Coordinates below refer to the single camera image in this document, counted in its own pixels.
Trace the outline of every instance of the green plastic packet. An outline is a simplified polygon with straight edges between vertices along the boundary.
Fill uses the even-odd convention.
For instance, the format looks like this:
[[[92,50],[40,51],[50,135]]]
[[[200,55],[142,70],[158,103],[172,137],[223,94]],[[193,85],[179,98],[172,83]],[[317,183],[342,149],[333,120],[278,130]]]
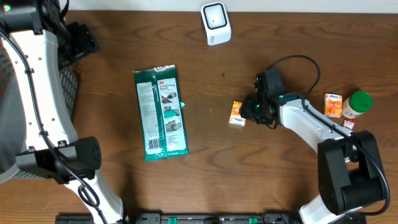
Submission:
[[[145,161],[189,154],[175,65],[135,71]]]

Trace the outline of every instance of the brown wood surface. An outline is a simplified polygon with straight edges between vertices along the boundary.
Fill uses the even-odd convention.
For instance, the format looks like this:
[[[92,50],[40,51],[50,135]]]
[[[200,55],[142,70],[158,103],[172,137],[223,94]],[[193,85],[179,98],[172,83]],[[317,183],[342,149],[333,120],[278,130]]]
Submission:
[[[77,66],[81,89],[74,125],[96,136],[110,186],[134,211],[262,213],[294,210],[318,194],[317,155],[286,128],[228,124],[233,100],[253,94],[254,76],[292,54],[313,57],[322,78],[309,96],[344,98],[361,89],[373,108],[357,119],[378,141],[391,187],[390,209],[369,223],[398,217],[398,17],[382,14],[230,13],[232,39],[207,46],[197,12],[75,11],[101,50]],[[141,119],[132,72],[177,66],[190,154],[144,162]],[[290,91],[307,91],[315,69],[303,59],[277,66]],[[372,206],[376,210],[382,203]],[[0,223],[53,223],[59,213],[87,211],[53,180],[0,185]]]

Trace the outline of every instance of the green bottle cap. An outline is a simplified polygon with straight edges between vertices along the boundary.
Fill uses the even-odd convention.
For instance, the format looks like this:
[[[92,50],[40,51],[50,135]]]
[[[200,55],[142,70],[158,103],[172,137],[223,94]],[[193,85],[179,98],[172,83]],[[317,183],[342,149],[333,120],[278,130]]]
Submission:
[[[348,100],[349,107],[358,113],[365,113],[373,106],[373,99],[365,91],[357,91]]]

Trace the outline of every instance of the bottle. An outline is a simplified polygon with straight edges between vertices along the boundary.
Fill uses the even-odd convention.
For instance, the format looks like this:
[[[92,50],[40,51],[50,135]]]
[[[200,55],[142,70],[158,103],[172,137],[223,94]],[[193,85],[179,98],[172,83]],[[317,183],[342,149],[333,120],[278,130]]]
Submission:
[[[357,91],[343,102],[343,116],[357,118],[373,106],[373,99],[365,91]]]

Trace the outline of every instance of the gray basket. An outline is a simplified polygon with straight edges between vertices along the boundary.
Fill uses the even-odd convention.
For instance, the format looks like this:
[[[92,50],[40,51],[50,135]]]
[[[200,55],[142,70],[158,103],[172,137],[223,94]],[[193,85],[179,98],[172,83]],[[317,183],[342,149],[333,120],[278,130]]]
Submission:
[[[78,79],[65,67],[60,71],[65,104],[71,119],[76,107]],[[23,172],[15,156],[26,150],[26,121],[14,68],[0,45],[0,184],[10,178],[40,178]]]

